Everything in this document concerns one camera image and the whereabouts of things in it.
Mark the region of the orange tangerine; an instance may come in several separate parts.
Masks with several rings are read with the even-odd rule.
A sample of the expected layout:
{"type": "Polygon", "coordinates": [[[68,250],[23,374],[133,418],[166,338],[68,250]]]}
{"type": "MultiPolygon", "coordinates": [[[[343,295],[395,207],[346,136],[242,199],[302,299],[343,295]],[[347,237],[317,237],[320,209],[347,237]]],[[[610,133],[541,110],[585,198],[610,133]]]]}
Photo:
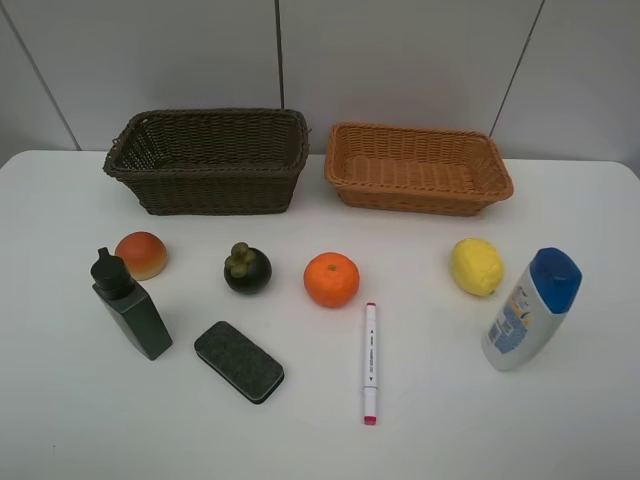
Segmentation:
{"type": "Polygon", "coordinates": [[[356,264],[345,255],[325,252],[313,258],[303,274],[304,287],[318,305],[339,308],[357,294],[360,273],[356,264]]]}

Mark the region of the dark mangosteen fruit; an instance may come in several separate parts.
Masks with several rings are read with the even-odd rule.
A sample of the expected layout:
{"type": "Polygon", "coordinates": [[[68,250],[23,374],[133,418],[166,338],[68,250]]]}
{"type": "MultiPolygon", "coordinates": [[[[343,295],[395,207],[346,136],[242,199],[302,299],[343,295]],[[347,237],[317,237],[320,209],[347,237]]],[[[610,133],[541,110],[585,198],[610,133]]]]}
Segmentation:
{"type": "Polygon", "coordinates": [[[252,295],[267,286],[272,276],[272,266],[262,251],[245,242],[238,242],[224,262],[223,274],[232,290],[252,295]]]}

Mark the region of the white marker pink caps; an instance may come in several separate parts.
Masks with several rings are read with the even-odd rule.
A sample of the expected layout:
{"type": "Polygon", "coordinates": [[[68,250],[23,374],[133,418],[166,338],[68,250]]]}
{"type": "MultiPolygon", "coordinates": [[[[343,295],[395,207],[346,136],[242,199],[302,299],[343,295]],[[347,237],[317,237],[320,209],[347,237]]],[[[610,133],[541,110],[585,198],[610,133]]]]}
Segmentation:
{"type": "Polygon", "coordinates": [[[365,310],[364,330],[363,421],[367,426],[377,424],[377,308],[369,302],[365,310]]]}

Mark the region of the black felt board eraser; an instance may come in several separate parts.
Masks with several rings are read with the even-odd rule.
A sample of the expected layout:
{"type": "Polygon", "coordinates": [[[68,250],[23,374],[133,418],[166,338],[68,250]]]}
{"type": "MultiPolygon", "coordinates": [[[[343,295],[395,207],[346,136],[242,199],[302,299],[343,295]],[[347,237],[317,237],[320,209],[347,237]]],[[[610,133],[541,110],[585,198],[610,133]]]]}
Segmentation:
{"type": "Polygon", "coordinates": [[[194,342],[197,356],[248,401],[259,405],[285,379],[283,366],[226,321],[216,322],[194,342]]]}

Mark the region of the yellow lemon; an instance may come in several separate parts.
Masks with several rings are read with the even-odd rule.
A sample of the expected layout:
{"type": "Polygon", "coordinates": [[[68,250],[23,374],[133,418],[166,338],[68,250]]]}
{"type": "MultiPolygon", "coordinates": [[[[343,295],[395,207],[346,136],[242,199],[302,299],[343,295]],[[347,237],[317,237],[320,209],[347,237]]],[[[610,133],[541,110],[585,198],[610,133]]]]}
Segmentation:
{"type": "Polygon", "coordinates": [[[466,238],[455,244],[449,267],[453,280],[465,292],[492,295],[504,278],[504,264],[496,247],[480,238],[466,238]]]}

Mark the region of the orange-red bread bun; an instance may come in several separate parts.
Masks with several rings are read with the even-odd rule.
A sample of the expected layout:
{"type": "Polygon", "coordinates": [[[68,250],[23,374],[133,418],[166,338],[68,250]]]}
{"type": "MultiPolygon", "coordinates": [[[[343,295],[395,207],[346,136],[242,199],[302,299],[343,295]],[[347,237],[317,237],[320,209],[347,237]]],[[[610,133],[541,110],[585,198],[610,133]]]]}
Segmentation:
{"type": "Polygon", "coordinates": [[[137,281],[159,275],[168,262],[165,244],[149,232],[134,232],[125,236],[116,246],[115,255],[124,261],[137,281]]]}

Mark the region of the dark green square bottle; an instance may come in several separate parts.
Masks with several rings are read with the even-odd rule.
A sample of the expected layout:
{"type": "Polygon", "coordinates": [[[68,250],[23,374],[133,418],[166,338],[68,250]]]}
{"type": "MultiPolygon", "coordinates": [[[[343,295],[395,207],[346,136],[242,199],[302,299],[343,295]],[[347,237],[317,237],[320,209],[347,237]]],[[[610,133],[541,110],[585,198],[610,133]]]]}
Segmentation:
{"type": "Polygon", "coordinates": [[[153,361],[173,340],[148,292],[132,277],[124,261],[106,247],[90,274],[92,288],[132,345],[153,361]]]}

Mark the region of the white bottle blue cap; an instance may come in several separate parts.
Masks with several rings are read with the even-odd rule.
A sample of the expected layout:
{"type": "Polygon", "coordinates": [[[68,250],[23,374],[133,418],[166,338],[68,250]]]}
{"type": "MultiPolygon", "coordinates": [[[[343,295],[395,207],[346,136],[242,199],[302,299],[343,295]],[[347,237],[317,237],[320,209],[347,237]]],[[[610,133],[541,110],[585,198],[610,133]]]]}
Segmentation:
{"type": "Polygon", "coordinates": [[[581,270],[566,253],[538,250],[482,338],[489,363],[511,371],[537,356],[571,309],[581,282],[581,270]]]}

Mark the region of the orange wicker basket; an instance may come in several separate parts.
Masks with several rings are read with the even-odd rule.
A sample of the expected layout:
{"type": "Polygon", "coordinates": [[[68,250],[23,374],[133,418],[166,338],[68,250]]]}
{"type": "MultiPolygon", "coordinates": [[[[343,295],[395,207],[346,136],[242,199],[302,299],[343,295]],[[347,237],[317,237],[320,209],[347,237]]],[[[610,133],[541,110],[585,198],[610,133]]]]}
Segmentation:
{"type": "Polygon", "coordinates": [[[324,173],[358,208],[475,216],[514,193],[497,146],[475,131],[339,123],[324,173]]]}

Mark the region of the dark brown wicker basket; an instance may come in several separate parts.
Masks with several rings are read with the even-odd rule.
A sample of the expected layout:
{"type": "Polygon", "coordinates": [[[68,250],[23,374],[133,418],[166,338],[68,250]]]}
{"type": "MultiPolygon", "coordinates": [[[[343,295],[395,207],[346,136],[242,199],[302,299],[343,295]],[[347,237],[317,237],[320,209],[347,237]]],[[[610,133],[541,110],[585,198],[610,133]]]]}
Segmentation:
{"type": "Polygon", "coordinates": [[[103,170],[151,215],[283,213],[306,164],[308,133],[291,109],[146,111],[114,140],[103,170]]]}

